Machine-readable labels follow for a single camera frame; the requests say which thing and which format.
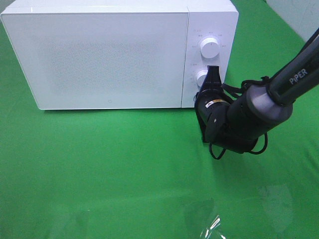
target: black robotic arm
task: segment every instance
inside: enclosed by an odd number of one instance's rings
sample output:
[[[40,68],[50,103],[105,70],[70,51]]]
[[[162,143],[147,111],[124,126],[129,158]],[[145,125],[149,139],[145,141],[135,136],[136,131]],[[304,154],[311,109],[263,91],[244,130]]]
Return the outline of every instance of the black robotic arm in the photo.
[[[212,157],[220,159],[227,149],[252,154],[265,151],[267,132],[286,121],[293,112],[294,101],[319,84],[318,36],[319,29],[273,77],[243,81],[241,88],[222,84],[218,66],[208,66],[206,78],[196,94],[195,111],[202,140],[210,143]],[[262,135],[265,136],[263,149],[252,151]],[[212,151],[213,144],[223,148],[217,157]]]

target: cable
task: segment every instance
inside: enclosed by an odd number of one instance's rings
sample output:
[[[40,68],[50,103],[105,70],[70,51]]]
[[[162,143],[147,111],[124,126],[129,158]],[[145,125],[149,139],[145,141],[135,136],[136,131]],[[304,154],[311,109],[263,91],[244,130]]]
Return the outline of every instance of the cable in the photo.
[[[264,137],[265,137],[264,147],[258,152],[249,151],[249,153],[251,153],[251,154],[261,154],[261,153],[263,153],[266,150],[266,148],[268,146],[268,135],[267,135],[267,133],[264,134]]]
[[[223,148],[223,150],[221,151],[221,153],[219,154],[218,157],[215,156],[215,154],[213,153],[213,144],[212,143],[209,143],[209,152],[210,152],[210,155],[214,158],[214,159],[221,159],[221,157],[224,155],[224,153],[226,152],[226,149]]]

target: black cable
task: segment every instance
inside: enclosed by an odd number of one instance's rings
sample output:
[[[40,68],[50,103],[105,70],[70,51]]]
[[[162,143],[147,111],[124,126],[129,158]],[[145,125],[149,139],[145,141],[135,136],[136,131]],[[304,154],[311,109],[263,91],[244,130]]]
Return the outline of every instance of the black cable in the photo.
[[[263,76],[261,77],[261,81],[256,81],[256,80],[245,80],[241,83],[241,88],[233,87],[227,84],[222,84],[221,87],[232,97],[234,98],[239,98],[239,94],[243,94],[245,91],[248,90],[249,87],[252,85],[257,85],[257,86],[264,86],[270,82],[270,78],[268,76]]]
[[[209,143],[209,152],[210,152],[210,155],[214,158],[214,159],[221,159],[221,157],[224,155],[224,153],[226,152],[226,149],[223,148],[223,150],[221,151],[221,153],[219,154],[218,157],[215,156],[215,154],[213,153],[213,144],[212,143]]]
[[[266,150],[266,148],[268,146],[268,135],[267,135],[267,133],[264,134],[264,137],[265,137],[264,147],[258,152],[249,151],[249,153],[251,153],[251,154],[261,154],[261,153],[263,153]]]

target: white wall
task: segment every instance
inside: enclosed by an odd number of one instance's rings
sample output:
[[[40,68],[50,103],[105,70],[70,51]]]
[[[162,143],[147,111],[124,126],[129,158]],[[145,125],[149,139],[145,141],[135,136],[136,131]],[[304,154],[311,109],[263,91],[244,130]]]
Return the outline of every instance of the white wall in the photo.
[[[319,0],[267,0],[267,3],[305,41],[319,27]]]
[[[2,12],[14,0],[0,0],[0,12]]]

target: green surface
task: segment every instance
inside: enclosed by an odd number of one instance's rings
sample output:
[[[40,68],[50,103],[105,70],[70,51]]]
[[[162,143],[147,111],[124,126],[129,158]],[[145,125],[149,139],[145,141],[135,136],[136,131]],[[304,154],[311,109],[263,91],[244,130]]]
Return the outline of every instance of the green surface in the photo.
[[[239,86],[303,41],[262,0],[233,2],[226,80]],[[228,239],[319,238],[318,95],[264,154],[212,160],[192,109],[38,110],[0,25],[0,238],[194,239],[217,214]]]

